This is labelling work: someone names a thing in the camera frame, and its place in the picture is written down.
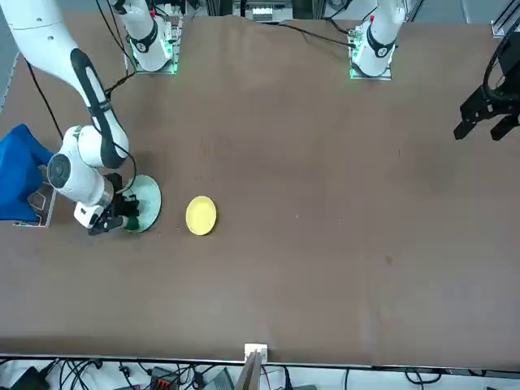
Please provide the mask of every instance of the white bracket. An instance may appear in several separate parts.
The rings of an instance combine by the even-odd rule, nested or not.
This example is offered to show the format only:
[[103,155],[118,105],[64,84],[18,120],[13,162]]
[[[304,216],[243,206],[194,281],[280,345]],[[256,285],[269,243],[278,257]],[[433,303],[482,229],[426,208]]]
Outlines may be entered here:
[[267,344],[244,344],[244,361],[255,352],[259,352],[262,356],[262,364],[267,364]]

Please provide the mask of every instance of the table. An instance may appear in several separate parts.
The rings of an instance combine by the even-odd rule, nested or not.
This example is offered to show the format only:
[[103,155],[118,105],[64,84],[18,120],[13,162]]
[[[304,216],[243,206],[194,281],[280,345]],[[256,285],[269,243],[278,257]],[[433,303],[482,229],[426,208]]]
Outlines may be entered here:
[[[99,15],[66,21],[104,83],[121,77]],[[518,368],[520,137],[452,134],[489,27],[405,25],[392,82],[350,80],[344,48],[289,28],[184,33],[177,76],[113,96],[159,220],[92,238],[60,197],[49,229],[2,223],[2,350],[241,360],[262,342],[277,362]],[[63,128],[89,122],[72,88],[37,77]],[[0,128],[19,122],[59,147],[22,61]],[[219,211],[206,237],[184,225],[200,194]]]

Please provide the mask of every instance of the white robotic arm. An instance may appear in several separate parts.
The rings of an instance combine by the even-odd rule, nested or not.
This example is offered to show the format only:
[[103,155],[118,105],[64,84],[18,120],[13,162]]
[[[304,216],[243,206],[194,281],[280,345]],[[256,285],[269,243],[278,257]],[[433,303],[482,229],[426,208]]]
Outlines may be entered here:
[[362,43],[353,62],[370,77],[382,75],[392,60],[405,21],[404,0],[378,0],[373,17],[362,25]]
[[146,0],[110,0],[130,37],[133,55],[148,72],[161,69],[173,56],[165,49],[167,25],[163,18],[152,18]]
[[[122,185],[118,183],[120,176],[119,180],[111,180],[113,177],[102,176],[96,168],[119,168],[127,157],[128,138],[93,64],[63,23],[55,0],[0,0],[0,7],[28,62],[73,86],[89,110],[92,125],[67,130],[62,147],[50,160],[47,175],[59,193],[77,202],[76,219],[91,229],[113,205],[120,189],[115,187]],[[128,218],[115,215],[110,223],[105,231],[124,227]]]

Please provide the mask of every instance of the metal bracket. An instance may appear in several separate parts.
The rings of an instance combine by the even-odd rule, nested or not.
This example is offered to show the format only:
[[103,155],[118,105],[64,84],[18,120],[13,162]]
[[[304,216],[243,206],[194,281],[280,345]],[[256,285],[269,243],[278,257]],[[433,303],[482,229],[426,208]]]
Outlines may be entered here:
[[259,352],[260,356],[262,357],[262,364],[267,364],[267,344],[244,344],[244,360],[246,361],[247,358],[251,353]]
[[245,364],[236,382],[235,390],[258,390],[260,368],[267,363],[266,344],[246,344],[244,346]]
[[495,38],[503,37],[505,32],[520,16],[520,0],[511,0],[504,10],[491,21],[491,31]]

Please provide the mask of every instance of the blue cloth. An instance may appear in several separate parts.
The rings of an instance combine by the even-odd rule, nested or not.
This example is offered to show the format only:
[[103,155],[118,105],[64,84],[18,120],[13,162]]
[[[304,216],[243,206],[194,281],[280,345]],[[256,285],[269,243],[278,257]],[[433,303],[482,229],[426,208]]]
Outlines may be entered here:
[[28,196],[40,188],[38,167],[47,165],[52,153],[41,146],[28,127],[19,124],[0,141],[0,219],[36,222]]

